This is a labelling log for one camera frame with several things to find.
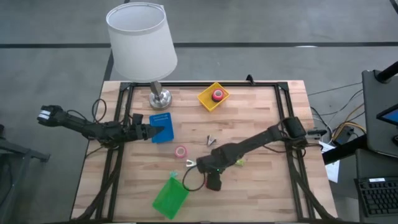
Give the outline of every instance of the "lamp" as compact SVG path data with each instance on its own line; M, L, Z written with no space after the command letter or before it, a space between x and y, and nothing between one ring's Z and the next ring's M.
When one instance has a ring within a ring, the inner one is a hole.
M150 82L151 107L168 108L172 95L158 80L174 71L177 55L163 6L122 4L109 11L106 22L116 71L134 82Z

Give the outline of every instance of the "black keyboard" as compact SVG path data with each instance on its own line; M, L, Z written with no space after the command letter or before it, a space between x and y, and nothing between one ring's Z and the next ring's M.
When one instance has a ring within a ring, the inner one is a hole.
M355 179L367 217L398 215L398 177Z

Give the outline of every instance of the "wooden table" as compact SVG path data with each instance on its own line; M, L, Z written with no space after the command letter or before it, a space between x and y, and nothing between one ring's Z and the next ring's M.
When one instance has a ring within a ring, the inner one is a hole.
M303 81L288 81L294 113L306 129L313 128L313 119ZM120 82L105 82L101 98L108 104L103 121L114 116ZM203 87L168 87L173 96L171 107L165 111L150 108L149 88L135 88L131 113L149 116L170 112L175 138L172 142L152 144L148 141L126 143L114 221L167 222L162 214L152 208L152 202L170 177L177 171L178 180L186 171L185 159L174 156L177 146L188 149L186 159L195 160L227 142L240 142L278 122L278 109L273 88L227 87L231 96L209 113L197 100ZM103 113L98 108L98 117ZM217 138L214 146L206 146L207 135ZM90 143L88 152L98 148ZM283 144L268 146L284 150ZM92 154L84 163L72 217L79 216L100 190L106 150ZM259 148L246 154L243 167L231 166L221 175L221 191L205 187L191 192L173 222L265 222L295 221L296 213L286 155ZM318 147L307 148L304 158L310 188L320 203L336 217L322 155ZM189 173L187 184L199 186L203 176L197 171ZM301 194L303 209L305 201ZM105 201L104 214L108 211Z

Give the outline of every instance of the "white label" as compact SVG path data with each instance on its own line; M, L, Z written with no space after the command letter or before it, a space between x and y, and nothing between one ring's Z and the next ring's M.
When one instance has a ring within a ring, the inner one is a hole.
M44 115L44 114L39 114L39 117L40 117L40 118L44 118L44 119L49 119L49 118L50 118L49 116Z
M51 112L49 112L49 111L41 111L40 113L45 114L45 115L50 115Z
M369 182L384 182L386 180L384 180L384 178L373 178L373 179L369 179Z

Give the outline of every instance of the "gray floor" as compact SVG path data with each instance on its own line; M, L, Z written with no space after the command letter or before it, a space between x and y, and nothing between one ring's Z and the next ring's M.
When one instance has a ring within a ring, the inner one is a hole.
M0 44L107 43L106 13L122 0L0 1ZM389 0L159 0L174 42L387 42L398 41L398 14ZM42 105L90 116L110 49L0 49L0 123L12 142L51 153L34 161L13 223L67 220L87 141L64 128L36 122ZM398 47L177 49L177 69L166 80L305 80L308 93L361 81L362 70L383 69ZM111 80L124 78L115 71ZM340 109L361 85L309 96L320 113ZM358 97L331 126L363 102ZM365 125L360 117L357 123ZM358 220L345 159L331 184L339 217Z

